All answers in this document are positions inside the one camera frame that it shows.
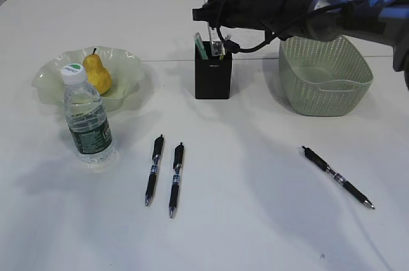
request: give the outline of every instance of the green basket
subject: green basket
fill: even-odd
[[[369,89],[373,75],[345,37],[319,42],[293,37],[280,44],[280,80],[292,108],[306,116],[343,116]]]

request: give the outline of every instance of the pencil cup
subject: pencil cup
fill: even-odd
[[[230,97],[232,55],[223,60],[212,56],[210,42],[203,42],[209,60],[203,60],[195,47],[194,81],[195,98],[198,100],[227,100]]]

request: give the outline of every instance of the bottle label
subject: bottle label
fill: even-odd
[[[108,119],[100,126],[87,132],[74,132],[70,129],[75,146],[81,154],[96,154],[112,143]]]

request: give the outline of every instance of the green pen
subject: green pen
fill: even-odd
[[[223,60],[225,55],[226,55],[226,50],[225,50],[224,47],[223,47],[223,48],[222,48],[222,54],[220,55],[219,60]]]
[[[203,45],[202,38],[200,37],[200,33],[196,33],[194,35],[194,43],[196,44],[197,50],[199,51],[201,58],[203,60],[209,60],[205,46]]]

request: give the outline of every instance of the glass bowl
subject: glass bowl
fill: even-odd
[[[112,86],[102,95],[102,102],[107,111],[119,109],[126,97],[139,91],[146,73],[138,57],[123,49],[87,47],[65,52],[49,61],[37,72],[33,86],[37,88],[38,96],[43,103],[56,105],[63,103],[65,85],[60,75],[61,68],[69,63],[82,64],[84,58],[92,54],[94,48],[103,66],[112,76]]]

